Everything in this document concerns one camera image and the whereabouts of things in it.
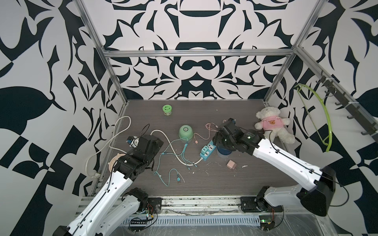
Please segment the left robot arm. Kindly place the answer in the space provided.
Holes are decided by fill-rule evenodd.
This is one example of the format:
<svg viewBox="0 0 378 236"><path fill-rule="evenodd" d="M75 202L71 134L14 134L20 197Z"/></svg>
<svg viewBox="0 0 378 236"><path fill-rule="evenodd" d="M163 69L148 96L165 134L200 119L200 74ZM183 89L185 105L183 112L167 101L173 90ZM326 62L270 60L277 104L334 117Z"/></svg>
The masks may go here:
<svg viewBox="0 0 378 236"><path fill-rule="evenodd" d="M55 236L109 236L132 214L143 212L148 205L148 194L134 188L121 203L119 197L153 162L164 142L153 135L139 137L131 151L121 154L112 167L111 175L99 193L68 226L59 226Z"/></svg>

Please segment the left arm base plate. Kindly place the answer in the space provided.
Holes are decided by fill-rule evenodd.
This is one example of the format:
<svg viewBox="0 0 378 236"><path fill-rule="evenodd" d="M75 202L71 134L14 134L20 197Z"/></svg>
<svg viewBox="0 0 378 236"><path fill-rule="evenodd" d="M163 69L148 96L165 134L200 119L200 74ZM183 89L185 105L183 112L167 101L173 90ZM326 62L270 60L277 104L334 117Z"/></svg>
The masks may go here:
<svg viewBox="0 0 378 236"><path fill-rule="evenodd" d="M149 197L147 200L147 210L150 214L160 213L162 206L162 198Z"/></svg>

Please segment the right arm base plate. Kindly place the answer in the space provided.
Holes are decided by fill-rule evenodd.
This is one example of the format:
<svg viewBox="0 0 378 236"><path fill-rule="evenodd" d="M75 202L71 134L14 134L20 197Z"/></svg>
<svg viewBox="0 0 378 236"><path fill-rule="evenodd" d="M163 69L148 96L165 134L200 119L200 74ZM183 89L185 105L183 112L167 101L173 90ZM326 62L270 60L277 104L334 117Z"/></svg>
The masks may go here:
<svg viewBox="0 0 378 236"><path fill-rule="evenodd" d="M260 197L240 197L241 210L247 213L283 212L283 206L271 206Z"/></svg>

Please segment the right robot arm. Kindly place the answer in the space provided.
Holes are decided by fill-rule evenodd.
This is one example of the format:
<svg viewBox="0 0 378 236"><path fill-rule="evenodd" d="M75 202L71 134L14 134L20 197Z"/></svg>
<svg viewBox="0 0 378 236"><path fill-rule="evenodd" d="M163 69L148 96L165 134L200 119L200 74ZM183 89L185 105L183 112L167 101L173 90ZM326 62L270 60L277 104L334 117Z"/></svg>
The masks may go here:
<svg viewBox="0 0 378 236"><path fill-rule="evenodd" d="M253 129L242 131L230 118L218 126L213 143L220 148L257 157L276 167L293 180L289 187L264 186L244 212L263 212L278 206L302 206L307 211L327 216L336 192L336 172L329 166L309 164L280 147Z"/></svg>

